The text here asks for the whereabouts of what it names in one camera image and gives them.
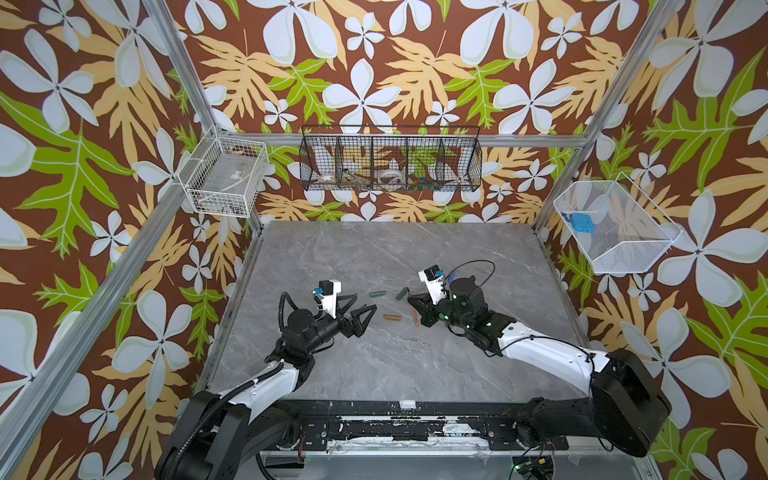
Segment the white wire basket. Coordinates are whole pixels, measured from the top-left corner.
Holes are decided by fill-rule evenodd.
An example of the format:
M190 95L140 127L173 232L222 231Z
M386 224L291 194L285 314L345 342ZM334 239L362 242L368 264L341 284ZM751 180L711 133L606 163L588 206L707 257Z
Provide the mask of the white wire basket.
M643 202L661 213L668 223L660 225L619 180L583 180L574 182L555 201L554 208L564 218L581 252L587 256L596 274L645 273L672 247L683 233L637 185ZM573 214L585 214L594 230L578 231Z
M198 158L184 185L194 211L248 218L269 160L259 141L219 137Z

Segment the wire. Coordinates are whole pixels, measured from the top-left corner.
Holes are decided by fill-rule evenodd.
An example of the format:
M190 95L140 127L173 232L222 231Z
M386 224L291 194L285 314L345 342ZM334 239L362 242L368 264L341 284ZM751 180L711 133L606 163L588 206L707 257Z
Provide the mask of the wire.
M266 470L266 467L264 466L264 460L261 459L261 452L256 454L256 463L259 465L259 471L261 472L261 475L264 475L266 480L275 480L275 478Z
M165 475L163 475L164 479L171 480L176 475L176 470L179 468L179 463L181 463L181 457L184 456L184 453L186 453L187 450L190 448L190 445L192 445L192 441L194 440L195 436L197 436L197 433L200 432L200 430L205 429L207 427L208 422L210 422L214 418L214 416L219 412L219 410L221 410L231 399L233 399L240 393L244 392L245 390L248 390L250 387L256 385L259 382L263 382L264 380L270 378L271 376L275 376L282 369L283 369L283 363L280 362L277 364L277 366L274 369L271 369L269 372L256 377L255 381L248 380L242 385L235 387L234 389L232 389L231 392L227 393L225 396L218 399L216 403L214 403L214 406L206 410L203 416L200 417L200 420L197 421L195 426L190 431L190 434L187 437L187 439L184 440L184 443L181 444L181 447L176 451L176 455L174 455L173 459L170 461L168 470L166 470Z
M449 331L450 333L453 333L453 334L454 334L454 335L456 335L456 336L466 336L466 334L464 334L464 333L456 333L456 332L454 332L454 331L453 331L453 329L451 328L451 326L450 326L449 324L447 324L447 323L445 324L445 326L447 326L447 327L448 327L448 331Z
M481 286L485 285L485 282L487 282L487 281L488 281L488 280L489 280L489 279L490 279L490 278L493 276L493 273L496 271L496 264L495 264L495 263L493 263L493 262L492 262L492 261L490 261L490 260L470 260L470 261L468 261L468 262L464 262L464 263L462 263L461 265L457 266L455 269L451 270L451 272L450 272L448 275L446 275L446 276L445 276L445 278L446 278L446 279L448 279L448 278L451 278L451 275L452 275L452 274L453 274L453 273L454 273L456 270L458 270L459 268L463 267L464 265L469 265L470 263L476 263L476 262L488 262L488 263L490 263L490 264L493 266L493 267L491 268L491 272L488 274L488 276L485 278L485 280L483 280L483 281L482 281L482 283L481 283L480 285L478 285L478 288L480 288Z

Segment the black wire basket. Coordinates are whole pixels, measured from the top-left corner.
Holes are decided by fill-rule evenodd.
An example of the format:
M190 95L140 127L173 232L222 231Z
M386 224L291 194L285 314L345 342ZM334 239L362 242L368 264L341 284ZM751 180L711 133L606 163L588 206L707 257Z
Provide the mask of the black wire basket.
M361 131L377 128L359 127ZM391 134L348 134L337 126L303 126L299 162L304 190L474 191L480 187L479 127L451 127L453 133L445 127L397 128Z

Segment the green leaf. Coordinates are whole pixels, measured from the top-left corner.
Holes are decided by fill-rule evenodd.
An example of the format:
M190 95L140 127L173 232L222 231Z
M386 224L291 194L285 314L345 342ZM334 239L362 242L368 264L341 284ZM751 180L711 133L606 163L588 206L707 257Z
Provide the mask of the green leaf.
M237 0L223 0L224 3L230 6L232 13L235 14L235 18L240 20L240 7L237 6Z
M467 214L466 212L460 211L467 205L469 204L466 202L450 204L436 212L427 212L424 216L427 218L434 218L436 223L456 223L459 218L464 217Z
M136 306L136 294L128 294L120 301L118 306L118 324L114 330L114 348L118 348L125 338L125 334L128 333L128 329L131 328L131 317L134 315L134 307Z
M699 170L697 186L703 190L707 185L707 175L723 158L726 144L731 133L739 128L749 128L752 125L733 125L737 116L730 110L733 103L746 94L751 88L755 78L755 68L763 56L761 50L744 65L739 74L730 82L726 90L723 103L718 107L717 98L699 98L696 106L696 116L689 118L688 110L677 100L672 105L672 120L664 123L656 118L654 124L643 133L646 139L658 140L653 152L666 147L673 140L681 140L683 143L677 147L677 153L670 162L669 173L674 173L691 158L705 144L699 157Z
M184 86L181 84L181 79L179 78L178 72L176 72L176 68L172 68L167 73L167 75L168 77L173 78L179 84L179 90L174 94L174 97L179 102L179 108L181 109L181 113L188 114L190 111L190 107L189 107L190 97L187 94L187 91L184 89Z
M61 134L54 132L43 114L37 108L12 100L0 92L0 108L13 118L19 127L40 140L60 148L38 147L31 169L43 174L55 175L48 180L48 186L37 190L18 206L22 209L56 210L54 222L45 230L43 240L55 238L54 251L61 258L69 254L69 247L78 248L74 228L80 227L95 237L91 219L80 202L83 190L96 200L113 209L118 209L110 187L88 163L90 160L104 171L118 175L131 175L132 170L121 167L111 153L85 140L82 133L72 131Z
M174 127L174 133L176 134L176 140L179 140L184 143L184 149L182 151L188 151L192 152L194 148L197 146L197 134L194 131L194 128L192 127L192 124L190 125L190 132L187 133L187 131L184 130L184 126L179 125L178 127Z
M467 121L479 115L478 125L484 128L490 128L493 125L494 120L491 118L491 114L501 110L493 106L490 95L509 84L497 78L488 78L488 76L501 72L513 62L514 60L494 60L481 67L476 67L475 71L472 72L472 78L454 78L445 84L447 91L463 90L456 99L457 107L474 101L467 113Z
M43 308L58 305L63 303L66 305L64 312L58 316L56 320L56 326L71 312L82 312L88 302L91 301L93 295L98 288L98 281L96 276L82 263L78 262L78 268L80 269L80 286L75 287L66 283L58 275L54 275L53 288L45 285L41 285L42 289L39 292L35 292L39 298L38 300L45 300Z
M581 306L584 306L584 301L589 297L592 283L594 283L592 265L589 264L587 257L581 254L581 251L574 253L573 247L570 246L567 254L562 252L558 254L558 262L563 266L560 269L562 273L574 274L568 284L568 291L572 292L581 287Z
M442 20L448 17L448 9L451 8L451 0L437 0L437 4L440 5L440 13L442 13Z
M266 86L270 90L283 91L290 88L286 101L288 106L292 107L295 104L304 100L304 121L308 121L310 117L315 115L317 117L317 123L321 125L331 124L331 118L328 116L328 112L336 111L333 108L328 108L323 103L322 97L319 97L327 87L331 85L331 82L320 80L319 78L308 78L307 75L314 74L326 63L325 58L311 58L298 64L296 67L291 66L290 78L273 78Z
M609 160L600 161L600 171L603 172L605 180L616 180L621 174L632 173L632 167L622 167L621 164L632 155L637 145L627 147L627 142L632 138L632 124L626 124L621 129L621 138L616 142L616 148Z
M551 134L557 134L556 131L552 130L550 132ZM584 133L584 124L579 124L578 127L576 127L576 131L574 132L574 135L581 135ZM557 180L558 177L560 177L560 173L562 173L563 169L565 168L565 164L568 163L568 161L571 159L571 155L576 151L573 147L564 147L564 148L549 148L549 164L554 165L554 171L552 172L552 180Z
M213 307L213 303L220 302L224 295L216 290L204 288L200 293L194 291L194 287L180 288L181 294L188 302L194 303L192 306L192 321L197 321L197 325L192 329L190 339L187 345L195 342L194 355L197 360L205 356L205 346L210 343L206 326L208 322L218 323L219 317Z
M305 215L307 215L308 218L317 217L317 220L320 220L320 221L338 220L344 215L346 215L346 212L336 210L337 208L341 207L343 204L344 202L331 202L330 204L318 205L317 208L319 210L306 212Z
M735 365L733 355L738 349L758 385L768 388L768 366L754 358L768 358L768 336L763 334L768 319L768 279L758 272L755 290L750 290L738 277L736 281L744 292L736 315L732 317L722 306L704 300L714 329L693 319L686 320L699 340L732 365Z
M675 466L670 470L667 480L696 478L694 474L696 466L691 455L694 453L706 455L707 445L714 433L715 429L691 429L685 434L683 445L680 445L680 430L677 429L672 421L667 419L661 432L656 437L656 442L650 446L650 453L659 463L675 462Z

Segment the white flower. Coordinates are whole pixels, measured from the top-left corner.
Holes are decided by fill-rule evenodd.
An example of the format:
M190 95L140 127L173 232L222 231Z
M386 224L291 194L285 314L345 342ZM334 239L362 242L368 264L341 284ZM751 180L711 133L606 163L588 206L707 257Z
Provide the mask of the white flower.
M491 185L491 193L486 195L485 198L491 200L495 198L499 203L504 200L507 195L512 195L512 186L509 182L504 182L503 185Z
M133 87L141 78L142 67L147 79L166 98L170 98L170 86L152 51L152 45L161 55L168 50L152 17L146 17L139 24L140 2L122 0L127 14L123 15L114 0L83 0L96 13L112 25L125 28L127 33L114 56L115 77L121 87Z
M58 62L56 54L48 40L36 30L29 30L24 35L24 44L29 53L45 71L48 78L43 77L26 61L21 60L10 51L0 51L0 70L17 87L32 94L50 91L51 94L43 101L43 118L51 129L60 134L69 130L69 113L61 101L63 98L72 110L91 125L97 125L96 115L91 106L82 98L75 95L87 94L94 87L93 75L86 71L76 70L67 75L61 82L58 80Z
M240 226L240 221L237 217L230 217L228 215L222 215L221 217L214 218L219 220L219 245L224 245L227 242L227 238L230 236L230 232L235 235L240 235L243 232L243 228Z
M400 94L400 87L387 87L368 95L373 84L373 67L365 58L355 63L349 73L349 79L355 93L341 84L333 84L323 90L323 103L331 108L355 106L355 109L344 115L340 124L345 134L356 134L362 124L362 111L365 110L371 122L384 133L392 133L392 119L384 110L373 107L388 107Z
M473 10L493 8L464 30L459 45L464 63L479 65L485 58L502 17L504 17L502 38L504 56L525 58L533 47L533 25L522 13L512 7L532 1L534 0L462 0L462 5Z
M120 463L125 452L128 450L130 435L123 435L120 441L114 446L112 455L109 457L107 469L104 470L104 461L101 459L101 453L91 452L83 457L78 469L78 478L80 480L125 480L134 468L128 462Z
M187 27L190 28L192 33L198 34L205 29L203 19L200 17L197 7L200 7L200 10L210 20L210 23L218 30L227 26L227 18L224 16L224 12L219 5L216 5L211 0L190 0L187 3L187 8L184 10L184 20L187 21Z
M598 293L605 293L605 290L607 290L611 292L612 297L619 300L621 292L619 291L619 287L614 281L614 278L624 278L626 275L626 273L606 273L598 284Z
M207 279L213 277L210 273L210 268L207 266L208 262L210 262L210 251L206 251L201 260L200 251L193 245L190 247L190 260L192 260L194 265L184 265L181 268L181 276L184 277L186 281L194 278L194 291L195 293L200 293L203 291L202 277L206 277Z
M624 123L624 117L627 115L628 108L629 104L618 104L616 105L616 108L611 110L611 113L608 114L608 118L605 120L605 124L598 134L598 140L595 142L597 146L598 160L605 161L611 158L611 155L614 154L614 150L616 150L616 140L608 137L603 133L603 131L616 128ZM585 121L585 124L589 125L591 120L592 117L589 117Z
M91 443L96 438L96 435L101 431L101 427L107 424L107 433L114 432L118 429L118 416L114 412L123 408L125 401L128 398L128 391L123 390L118 393L118 397L112 401L114 395L114 385L107 384L104 390L101 392L101 406L103 409L90 409L83 412L80 415L80 420L83 423L93 423L91 425L91 431L88 433L88 443Z
M205 88L205 98L211 106L210 113L214 116L216 123L226 131L236 132L235 124L232 123L232 119L224 114L221 110L217 110L217 107L224 103L227 99L227 88L223 85L213 85ZM195 114L192 117L192 121L197 123L200 121L200 115Z
M74 0L43 0L48 8L43 7L40 9L40 15L38 20L43 25L58 25L63 22L64 29L64 41L67 42L69 48L74 51L80 50L80 38L75 33L79 33L83 37L91 36L91 26L88 24L88 20L82 17L70 17L67 12L74 7Z
M694 92L699 97L716 97L725 86L733 70L733 54L725 47L710 42L728 38L746 30L768 12L768 3L755 0L736 0L711 27L723 0L697 2L694 21L698 38L672 37L656 45L650 54L650 64L665 68L682 57L659 82L652 108L664 105L686 77L696 57L701 53L694 76Z
M475 214L468 214L458 219L459 223L508 223L514 217L512 215L501 215L494 218L493 216L498 213L498 204L491 202L486 205L481 212L482 218Z
M528 167L527 170L518 170L515 172L515 176L517 178L526 179L523 180L523 182L518 186L518 192L527 191L528 188L531 187L531 183L533 183L533 188L536 190L541 190L547 186L547 179L545 177L554 172L555 166L553 164L549 164L542 168L541 171L539 171L538 168L539 161L536 159L533 161L531 166Z
M563 18L557 17L550 20L547 25L547 30L557 34L557 36L547 38L541 43L541 50L547 51L558 46L558 58L563 58L565 50L568 48L569 43L573 43L581 38L581 34L575 31L571 31L576 28L576 25L581 22L581 12L574 13L568 19L568 23L565 23Z
M744 115L749 115L758 111L766 105L768 105L768 90L758 88L756 90L748 91L741 98L736 100L736 103L733 104L730 110L739 117L743 117ZM762 115L760 115L760 118L757 119L757 123L752 127L750 137L747 139L746 143L748 145L753 144L766 135L768 135L768 108Z
M746 460L732 449L723 449L717 453L720 470L705 455L698 452L691 453L690 459L694 461L696 470L709 480L741 480L746 475Z
M654 274L651 272L641 278L640 275L633 273L632 279L637 286L630 288L627 293L629 293L629 296L632 298L637 298L637 304L640 305L640 310L647 312L648 300L653 303L658 303L659 300L661 300L661 295L659 295L656 290L650 290L650 285L654 282Z
M192 307L184 304L177 306L166 325L165 297L149 290L139 297L136 310L141 321L154 334L155 340L140 336L127 337L114 353L112 367L120 373L131 373L154 354L152 369L147 378L147 394L144 396L147 410L152 410L165 385L166 363L171 372L189 365L187 352L169 339L187 329L192 318Z
M0 177L17 177L29 170L38 148L27 137L0 124L0 145Z
M669 309L659 316L656 331L660 353L635 325L622 322L621 331L638 355L650 357L650 360L643 360L643 364L654 378L664 371L661 391L672 405L670 420L679 429L690 420L690 404L677 380L708 399L720 396L730 388L730 370L723 360L715 356L697 355L677 361L670 360L672 354L685 343L690 332L677 309Z
M366 16L362 17L362 25L360 20L351 17L344 22L344 28L352 33L356 33L356 37L349 37L346 41L346 47L349 50L357 50L360 48L360 44L363 43L368 58L373 58L373 44L379 43L384 39L384 35L377 31L370 31L370 29L376 24L376 16L373 12L366 13Z
M358 197L365 198L368 197L372 202L376 202L376 195L381 195L384 192L381 190L366 190L364 192L360 192L358 194Z
M751 228L737 228L707 242L715 218L715 200L711 190L705 190L690 206L688 227L694 243L683 231L674 246L690 255L667 258L658 268L658 279L664 285L680 285L696 265L696 288L705 300L719 306L731 306L741 298L739 283L712 263L707 256L731 262L755 263L768 250L768 236Z
M264 123L267 125L274 125L275 122L280 120L280 126L283 128L283 131L285 131L288 123L296 121L298 117L293 114L285 113L288 108L288 102L285 98L281 98L277 103L280 104L279 107L276 107L275 104L269 100L264 101L264 110L271 113L271 115L264 115Z
M293 34L293 16L299 18L306 43L316 58L335 58L336 36L323 20L304 10L304 5L315 0L247 0L258 8L285 7L264 25L264 44L272 58L291 65L296 56L296 37Z
M155 145L157 145L157 152L160 154L160 159L163 161L165 170L150 161L138 161L133 165L132 168L139 176L139 178L147 184L159 185L165 182L157 192L157 201L159 202L162 200L171 184L181 182L179 174L184 168L184 165L187 163L187 160L189 160L190 153L185 151L181 154L181 156L179 156L179 164L176 167L176 170L174 170L174 158L176 157L174 139L171 138L168 132L166 132L162 127L157 129ZM186 196L184 196L184 201L181 202L181 208L188 214L194 212L192 209L192 204Z
M190 217L190 223L192 223L192 227L194 227L194 233L192 235L197 242L204 242L208 238L206 232L210 228L210 220L205 220L203 222L204 218L205 214L203 213L199 213L197 218Z
M35 316L19 310L0 310L0 332L2 332L2 336L0 336L0 366L22 376L18 380L0 383L0 407L14 393L22 391L35 380L45 361L56 350L61 339L74 325L79 315L80 312L70 312L61 320L61 324L48 345L45 357L43 357L40 365L35 366L35 350L38 345L38 321ZM81 385L83 383L81 378L77 380L73 378L72 382ZM70 415L85 406L89 396L90 391L81 390L79 394L78 392L69 392L68 395L62 396L62 399L59 400L60 405L56 405L54 411L59 415ZM11 411L16 399L0 415L0 422L2 422L2 417Z
M458 121L459 119L458 115L449 113L454 108L456 108L456 100L449 100L448 106L445 108L442 107L442 104L439 101L433 101L431 112L437 115L429 115L425 123L427 125L434 125L439 121L440 126L444 127L449 123Z
M94 233L96 233L96 237L98 237L98 240L94 240L91 245L91 257L96 257L99 253L109 247L109 260L112 263L115 263L120 259L121 253L118 250L118 247L128 245L131 242L131 235L127 230L117 233L121 223L123 223L123 219L116 210L113 210L112 213L109 214L109 217L107 217L108 231L91 220Z
M653 181L652 177L661 178L661 176L667 172L667 168L664 165L654 165L656 159L659 158L659 154L661 154L661 151L650 155L644 153L638 155L640 158L640 165L643 167L632 170L630 178L632 180L640 178L640 188L643 190L645 190L645 187L650 185Z
M528 82L528 88L531 91L530 97L518 84L507 85L496 93L493 97L494 107L522 107L499 122L498 132L500 134L514 134L518 131L528 116L529 110L531 111L533 125L536 127L536 130L542 134L549 132L549 129L552 127L552 114L542 107L556 107L575 91L573 87L563 87L549 91L539 97L539 94L552 83L557 70L558 68L554 65L554 60L551 58L539 65L531 74L531 79Z
M234 271L235 271L235 281L232 283L228 283L227 287L224 289L224 295L226 295L227 298L232 298L232 295L234 295L235 282L237 282L237 279L240 278L240 272L243 271L243 261L242 259L240 259L240 257L235 257Z
M269 185L272 190L280 189L280 180L271 177L271 175L274 175L276 171L277 169L275 169L274 164L270 162L264 169L264 176L261 178L261 182L259 182L257 191L265 191L267 185Z
M207 355L210 355L210 348L211 348L211 346L214 345L214 342L219 337L219 326L220 326L220 324L217 323L216 326L214 327L214 334L208 336L208 351L207 351Z
M611 0L598 0L598 2L610 1ZM615 0L594 18L592 26L589 29L589 35L597 35L608 28L611 19L614 17L616 8L619 9L619 16L616 18L616 28L619 30L624 30L632 25L634 19L637 17L637 11L640 10L640 7L635 0Z
M392 12L392 16L389 17L389 31L392 35L400 35L406 30L406 23L408 22L406 8L411 9L413 24L416 25L416 30L425 31L432 23L432 9L426 2L422 2L422 0L403 0L395 8L395 11Z
M373 218L374 215L376 215L376 205L374 205L371 202L366 202L365 205L360 207L360 213L362 214L362 217L358 214L346 214L343 217L341 217L342 222L391 222L393 218L395 218L394 215L379 215L376 218Z

